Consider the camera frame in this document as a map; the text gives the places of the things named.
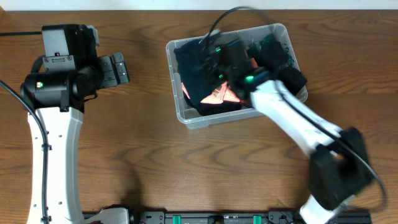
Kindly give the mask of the dark navy garment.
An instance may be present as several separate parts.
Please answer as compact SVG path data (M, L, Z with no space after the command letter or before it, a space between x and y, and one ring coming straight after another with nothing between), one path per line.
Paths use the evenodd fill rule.
M203 67L210 56L209 51L203 48L201 39L194 39L174 50L181 82L194 106L199 105L221 84L214 71L209 72Z

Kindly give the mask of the black garment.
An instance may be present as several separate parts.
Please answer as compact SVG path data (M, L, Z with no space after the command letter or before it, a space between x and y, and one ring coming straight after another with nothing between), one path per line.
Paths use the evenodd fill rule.
M199 103L197 105L194 105L185 93L183 95L187 105L195 108L201 116L210 116L213 114L237 111L241 110L243 107L241 103L235 103L230 101L224 101L221 104Z

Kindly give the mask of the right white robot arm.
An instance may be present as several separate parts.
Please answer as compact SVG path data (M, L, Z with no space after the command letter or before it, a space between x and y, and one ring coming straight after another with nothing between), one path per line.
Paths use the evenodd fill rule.
M211 40L204 67L224 78L235 94L278 125L309 158L310 197L299 210L304 223L327 223L374 179L361 133L343 130L305 106L285 87L280 75L296 69L278 41L261 47L253 57L238 37Z

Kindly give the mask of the green garment with tape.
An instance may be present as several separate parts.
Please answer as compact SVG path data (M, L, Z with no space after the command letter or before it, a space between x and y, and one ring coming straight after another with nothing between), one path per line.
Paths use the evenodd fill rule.
M295 60L289 54L290 49L287 44L279 42L273 34L265 36L259 42L248 45L246 50L250 59L253 59L258 67L272 68L292 67Z

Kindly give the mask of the dark green-black garment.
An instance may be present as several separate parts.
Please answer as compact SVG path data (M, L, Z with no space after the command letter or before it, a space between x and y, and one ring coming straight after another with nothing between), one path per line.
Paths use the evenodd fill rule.
M293 95L297 95L307 84L307 79L298 69L294 68L293 66L286 66L284 68L273 66L272 68L268 69L272 72L278 72L278 79Z

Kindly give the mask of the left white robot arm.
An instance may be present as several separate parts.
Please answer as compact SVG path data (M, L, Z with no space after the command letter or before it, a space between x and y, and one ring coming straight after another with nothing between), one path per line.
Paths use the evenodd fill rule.
M121 53L98 56L93 26L43 26L45 53L21 85L32 136L29 223L129 223L128 209L84 216L78 188L78 142L85 103L98 90L130 81Z

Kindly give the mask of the pink white printed garment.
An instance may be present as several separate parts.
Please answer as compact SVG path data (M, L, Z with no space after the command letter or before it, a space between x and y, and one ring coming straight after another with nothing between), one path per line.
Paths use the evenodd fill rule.
M181 82L182 92L185 93L190 99L183 83ZM216 88L209 96L204 98L201 103L208 104L221 104L224 101L230 101L235 103L241 103L241 100L236 96L236 94L232 91L228 82L224 82L218 88Z

